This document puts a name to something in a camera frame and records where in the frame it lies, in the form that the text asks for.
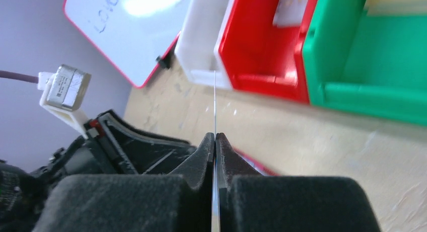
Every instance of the white storage bin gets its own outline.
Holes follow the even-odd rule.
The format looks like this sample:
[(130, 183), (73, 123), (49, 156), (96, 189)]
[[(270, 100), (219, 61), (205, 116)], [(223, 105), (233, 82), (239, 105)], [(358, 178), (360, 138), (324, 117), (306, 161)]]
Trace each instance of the white storage bin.
[(222, 64), (218, 64), (214, 52), (220, 29), (225, 26), (223, 21), (228, 20), (225, 13), (230, 1), (234, 2), (191, 0), (175, 54), (188, 80), (193, 83), (213, 86), (216, 70), (217, 87), (232, 89), (228, 75)]
[(228, 78), (228, 73), (226, 71), (226, 68), (224, 67), (223, 60), (220, 56), (219, 48), (224, 36), (224, 31), (227, 26), (228, 19), (230, 18), (230, 13), (231, 13), (231, 9), (233, 8), (233, 5), (234, 5), (234, 0), (229, 0), (227, 4), (226, 12), (224, 13), (223, 22), (221, 23), (220, 31), (218, 32), (217, 42), (215, 43), (215, 47), (213, 48), (213, 54), (215, 56), (218, 69), (224, 70), (224, 75), (227, 77), (227, 80), (229, 81), (229, 83), (230, 83), (230, 80)]

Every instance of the table surface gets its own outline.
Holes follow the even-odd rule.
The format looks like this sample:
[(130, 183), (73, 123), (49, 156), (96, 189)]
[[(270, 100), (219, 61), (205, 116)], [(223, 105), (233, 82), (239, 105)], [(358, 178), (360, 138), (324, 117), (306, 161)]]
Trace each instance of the table surface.
[[(124, 119), (198, 145), (214, 131), (213, 94), (175, 61), (132, 89)], [(217, 132), (273, 171), (358, 181), (383, 231), (427, 230), (426, 128), (222, 90), (217, 116)]]

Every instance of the whiteboard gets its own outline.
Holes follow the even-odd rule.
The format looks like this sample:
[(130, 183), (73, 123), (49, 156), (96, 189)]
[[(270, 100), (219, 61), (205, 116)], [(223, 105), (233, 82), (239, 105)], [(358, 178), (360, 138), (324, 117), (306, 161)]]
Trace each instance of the whiteboard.
[(65, 0), (66, 17), (143, 87), (181, 30), (191, 0)]

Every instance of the gray wall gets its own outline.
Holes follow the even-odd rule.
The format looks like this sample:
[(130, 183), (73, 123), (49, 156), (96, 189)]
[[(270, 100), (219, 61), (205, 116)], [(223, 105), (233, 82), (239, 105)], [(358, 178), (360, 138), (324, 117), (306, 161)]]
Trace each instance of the gray wall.
[[(64, 0), (0, 0), (0, 69), (37, 75), (66, 63), (92, 74), (82, 108), (124, 114), (130, 83), (68, 22)], [(39, 105), (36, 85), (0, 79), (0, 159), (32, 171), (78, 133)]]

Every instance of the black cable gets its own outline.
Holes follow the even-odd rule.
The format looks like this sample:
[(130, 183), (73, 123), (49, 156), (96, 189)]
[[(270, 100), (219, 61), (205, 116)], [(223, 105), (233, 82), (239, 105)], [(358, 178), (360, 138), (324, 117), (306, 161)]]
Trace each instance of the black cable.
[(20, 80), (20, 81), (33, 83), (33, 84), (39, 83), (39, 78), (36, 76), (25, 75), (25, 74), (20, 74), (15, 72), (8, 72), (3, 70), (0, 70), (0, 78)]

